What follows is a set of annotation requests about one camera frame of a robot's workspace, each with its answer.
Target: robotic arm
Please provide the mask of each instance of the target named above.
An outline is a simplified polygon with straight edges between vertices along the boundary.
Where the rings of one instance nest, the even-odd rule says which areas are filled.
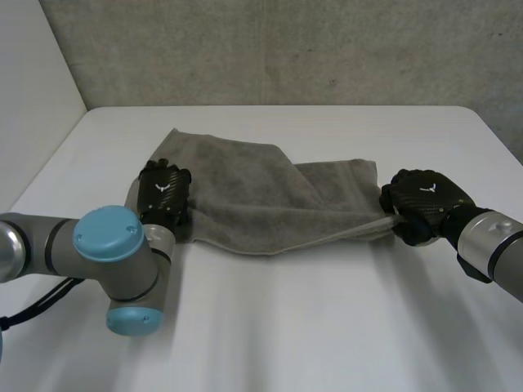
[[[27,274],[97,280],[110,298],[107,327],[126,336],[156,331],[176,240],[187,217],[190,173],[166,159],[140,173],[138,212],[109,206],[80,220],[0,215],[0,283]]]
[[[495,281],[523,302],[522,223],[477,207],[449,178],[429,170],[401,170],[382,187],[380,204],[385,212],[404,217],[393,230],[405,243],[446,238],[468,276]]]

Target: blue joint cap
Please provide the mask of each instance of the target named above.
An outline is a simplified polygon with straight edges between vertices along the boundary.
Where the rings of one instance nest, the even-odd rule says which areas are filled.
[[[88,260],[110,263],[132,256],[144,242],[136,214],[121,206],[89,212],[73,231],[73,245]]]
[[[151,308],[126,306],[107,312],[107,328],[119,335],[146,336],[156,332],[163,321],[163,312]]]

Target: white table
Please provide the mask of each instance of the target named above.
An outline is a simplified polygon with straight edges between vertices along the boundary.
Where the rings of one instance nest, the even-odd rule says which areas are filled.
[[[295,163],[373,159],[382,184],[402,167],[432,168],[481,206],[523,221],[523,167],[459,107],[96,109],[14,210],[80,217],[123,203],[173,127],[273,143]],[[177,320],[171,299],[161,332],[112,334],[109,300],[85,282],[4,333],[0,390],[521,391],[523,305],[468,278],[443,241],[342,241],[271,258],[194,244],[181,257]],[[0,314],[21,310],[56,280],[0,286]]]

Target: towel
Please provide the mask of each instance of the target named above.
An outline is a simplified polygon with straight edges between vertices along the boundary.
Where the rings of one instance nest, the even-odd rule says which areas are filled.
[[[275,145],[173,130],[150,159],[166,158],[192,175],[190,223],[177,241],[274,255],[341,238],[370,241],[397,217],[380,208],[376,163],[363,159],[294,165]],[[138,180],[126,207],[136,212]]]

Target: logo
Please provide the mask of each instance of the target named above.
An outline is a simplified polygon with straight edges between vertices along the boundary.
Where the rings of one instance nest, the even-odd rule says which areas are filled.
[[[160,192],[163,192],[164,190],[171,188],[171,184],[167,184],[165,186],[160,186],[160,185],[156,184],[155,186],[156,186],[156,189],[159,190]]]
[[[423,192],[432,192],[432,193],[436,193],[436,184],[432,184],[432,187],[431,188],[420,188],[419,190],[422,190]]]

